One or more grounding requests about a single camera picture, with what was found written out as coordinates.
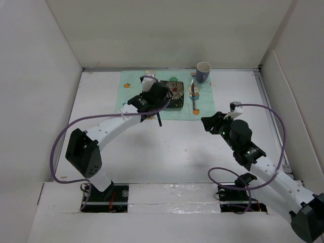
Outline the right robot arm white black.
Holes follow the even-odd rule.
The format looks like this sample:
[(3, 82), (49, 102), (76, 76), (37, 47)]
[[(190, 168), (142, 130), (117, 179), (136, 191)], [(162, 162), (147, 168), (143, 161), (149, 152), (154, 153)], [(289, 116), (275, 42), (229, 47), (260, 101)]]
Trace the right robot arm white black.
[(247, 122), (221, 112), (201, 121), (205, 131), (225, 140), (235, 160), (252, 176), (248, 183), (234, 186), (236, 197), (246, 199), (251, 195), (261, 201), (285, 218), (305, 242), (314, 242), (323, 235), (323, 193), (315, 194), (278, 169), (252, 142), (252, 130)]

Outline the black floral square plate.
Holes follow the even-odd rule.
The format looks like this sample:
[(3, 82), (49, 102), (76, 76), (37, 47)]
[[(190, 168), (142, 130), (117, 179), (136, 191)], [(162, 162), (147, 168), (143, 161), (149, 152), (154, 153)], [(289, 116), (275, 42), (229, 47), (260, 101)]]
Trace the black floral square plate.
[(174, 80), (161, 80), (160, 82), (169, 88), (172, 95), (167, 109), (181, 109), (184, 105), (184, 83)]

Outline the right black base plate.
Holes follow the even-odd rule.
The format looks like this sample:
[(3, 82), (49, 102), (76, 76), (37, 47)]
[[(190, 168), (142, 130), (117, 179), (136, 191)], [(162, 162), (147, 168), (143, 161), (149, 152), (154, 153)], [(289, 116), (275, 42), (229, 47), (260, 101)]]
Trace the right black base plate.
[(218, 192), (215, 193), (214, 198), (220, 202), (221, 213), (231, 212), (242, 214), (243, 212), (268, 212), (266, 205), (256, 199), (252, 198), (249, 205), (247, 191), (233, 190), (234, 187), (244, 188), (244, 182), (249, 185), (253, 180), (257, 180), (257, 177), (251, 173), (245, 173), (239, 176), (233, 184), (228, 184), (230, 189), (218, 186)]

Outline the steel fork patterned handle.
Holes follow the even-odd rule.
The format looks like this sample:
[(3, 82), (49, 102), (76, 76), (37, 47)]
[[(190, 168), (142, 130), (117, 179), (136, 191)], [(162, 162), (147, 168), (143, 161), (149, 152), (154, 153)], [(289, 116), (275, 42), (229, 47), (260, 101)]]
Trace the steel fork patterned handle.
[(157, 120), (158, 120), (159, 126), (162, 127), (162, 122), (161, 122), (161, 118), (160, 118), (160, 114), (159, 114), (159, 112), (156, 114), (156, 117), (157, 117)]

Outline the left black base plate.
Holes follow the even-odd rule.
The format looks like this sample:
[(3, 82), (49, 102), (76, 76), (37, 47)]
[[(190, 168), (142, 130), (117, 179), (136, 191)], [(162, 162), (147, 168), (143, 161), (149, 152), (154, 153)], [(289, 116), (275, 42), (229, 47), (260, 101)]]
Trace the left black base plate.
[(127, 213), (129, 184), (115, 184), (107, 198), (88, 183), (80, 186), (83, 192), (80, 211), (83, 213)]

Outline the green cartoon print cloth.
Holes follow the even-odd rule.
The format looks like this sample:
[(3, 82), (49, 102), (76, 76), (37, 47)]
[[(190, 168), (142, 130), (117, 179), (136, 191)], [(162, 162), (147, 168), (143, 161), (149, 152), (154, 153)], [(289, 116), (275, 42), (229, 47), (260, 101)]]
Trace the green cartoon print cloth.
[[(123, 71), (120, 75), (120, 84), (117, 93), (115, 111), (118, 112), (122, 106), (132, 97), (142, 91), (140, 77), (154, 74), (157, 79), (174, 80), (184, 83), (184, 105), (181, 109), (165, 109), (160, 113), (162, 120), (199, 120), (203, 116), (211, 116), (216, 113), (211, 79), (199, 83), (195, 79), (195, 71), (192, 69), (175, 70), (145, 70), (145, 71)], [(191, 81), (194, 79), (195, 105), (192, 107)]]

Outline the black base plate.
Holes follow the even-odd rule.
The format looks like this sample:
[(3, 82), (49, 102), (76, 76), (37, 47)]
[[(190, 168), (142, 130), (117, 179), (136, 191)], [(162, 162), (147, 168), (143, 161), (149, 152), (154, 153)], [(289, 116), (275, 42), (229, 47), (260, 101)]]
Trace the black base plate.
[(107, 198), (88, 183), (80, 186), (83, 192), (80, 211), (83, 213), (127, 213), (129, 184), (115, 184)]
[(249, 205), (247, 191), (233, 190), (234, 187), (244, 188), (244, 182), (249, 185), (253, 180), (257, 180), (257, 177), (251, 173), (245, 173), (239, 176), (233, 184), (228, 184), (230, 189), (218, 186), (218, 192), (215, 193), (214, 198), (220, 202), (221, 213), (231, 212), (242, 214), (243, 212), (268, 212), (266, 205), (256, 199), (252, 198)]

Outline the steel knife patterned handle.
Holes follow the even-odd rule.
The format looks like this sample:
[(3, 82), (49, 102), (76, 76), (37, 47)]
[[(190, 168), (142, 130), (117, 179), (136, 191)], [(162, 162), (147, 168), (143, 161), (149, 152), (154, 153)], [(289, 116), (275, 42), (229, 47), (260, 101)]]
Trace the steel knife patterned handle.
[(194, 90), (194, 79), (192, 79), (191, 81), (191, 92), (192, 92), (192, 107), (193, 107), (193, 111), (196, 110), (196, 105), (195, 105), (195, 90)]

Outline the purple mug white inside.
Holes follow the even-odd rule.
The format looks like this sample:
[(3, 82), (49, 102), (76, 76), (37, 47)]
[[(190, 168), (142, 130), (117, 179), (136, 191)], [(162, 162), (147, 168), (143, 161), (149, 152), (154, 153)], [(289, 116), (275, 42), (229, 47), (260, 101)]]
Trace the purple mug white inside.
[(211, 66), (208, 62), (200, 62), (196, 66), (196, 80), (199, 83), (204, 83), (210, 74)]

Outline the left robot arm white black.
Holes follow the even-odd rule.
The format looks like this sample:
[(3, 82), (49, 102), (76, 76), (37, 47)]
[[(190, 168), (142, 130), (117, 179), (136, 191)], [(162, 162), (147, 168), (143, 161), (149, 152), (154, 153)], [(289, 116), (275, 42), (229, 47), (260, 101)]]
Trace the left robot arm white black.
[(96, 189), (99, 199), (112, 197), (114, 183), (102, 169), (101, 151), (119, 134), (166, 108), (171, 100), (169, 88), (155, 82), (148, 91), (131, 98), (122, 109), (86, 131), (75, 129), (69, 138), (65, 158)]

